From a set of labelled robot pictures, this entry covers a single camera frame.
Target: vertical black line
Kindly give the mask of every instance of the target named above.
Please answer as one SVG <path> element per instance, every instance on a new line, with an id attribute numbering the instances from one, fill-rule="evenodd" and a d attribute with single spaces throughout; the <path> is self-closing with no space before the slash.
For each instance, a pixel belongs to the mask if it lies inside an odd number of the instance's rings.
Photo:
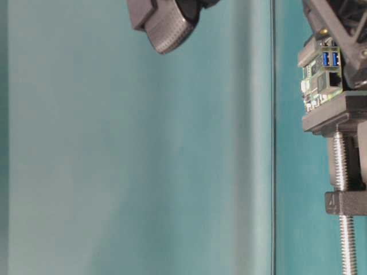
<path id="1" fill-rule="evenodd" d="M 276 29 L 275 29 L 275 0 L 270 0 L 271 20 L 271 115 L 272 115 L 272 240 L 271 240 L 271 274 L 276 274 Z"/>
<path id="2" fill-rule="evenodd" d="M 8 0 L 0 1 L 0 274 L 9 264 Z"/>

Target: blue usb port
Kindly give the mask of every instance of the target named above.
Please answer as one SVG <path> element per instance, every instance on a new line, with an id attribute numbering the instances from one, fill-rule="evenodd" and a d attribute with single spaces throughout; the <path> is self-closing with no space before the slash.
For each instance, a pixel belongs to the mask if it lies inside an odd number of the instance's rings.
<path id="1" fill-rule="evenodd" d="M 333 65 L 339 66 L 339 55 L 338 53 L 333 53 Z"/>
<path id="2" fill-rule="evenodd" d="M 329 53 L 323 53 L 323 65 L 324 66 L 330 65 Z"/>

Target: metal rod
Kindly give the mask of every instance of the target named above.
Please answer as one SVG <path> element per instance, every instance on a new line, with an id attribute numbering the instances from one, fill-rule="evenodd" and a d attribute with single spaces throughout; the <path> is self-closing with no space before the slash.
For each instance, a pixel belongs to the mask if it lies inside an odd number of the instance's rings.
<path id="1" fill-rule="evenodd" d="M 348 161 L 346 139 L 337 131 L 333 140 L 335 163 L 335 191 L 348 191 Z M 357 275 L 356 242 L 352 216 L 339 216 L 343 275 Z"/>

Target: black plastic clamp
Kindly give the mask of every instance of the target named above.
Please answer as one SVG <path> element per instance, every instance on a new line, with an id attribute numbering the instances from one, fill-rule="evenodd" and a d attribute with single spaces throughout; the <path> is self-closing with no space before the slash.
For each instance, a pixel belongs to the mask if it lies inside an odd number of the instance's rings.
<path id="1" fill-rule="evenodd" d="M 367 216 L 367 191 L 327 192 L 325 207 L 330 215 Z"/>

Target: green circuit board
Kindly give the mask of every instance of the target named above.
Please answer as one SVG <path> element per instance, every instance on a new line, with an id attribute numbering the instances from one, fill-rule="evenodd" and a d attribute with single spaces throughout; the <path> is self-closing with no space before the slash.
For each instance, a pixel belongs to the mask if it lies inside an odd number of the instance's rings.
<path id="1" fill-rule="evenodd" d="M 318 108 L 343 92 L 340 48 L 328 41 L 317 47 L 303 67 L 301 91 L 306 112 Z"/>

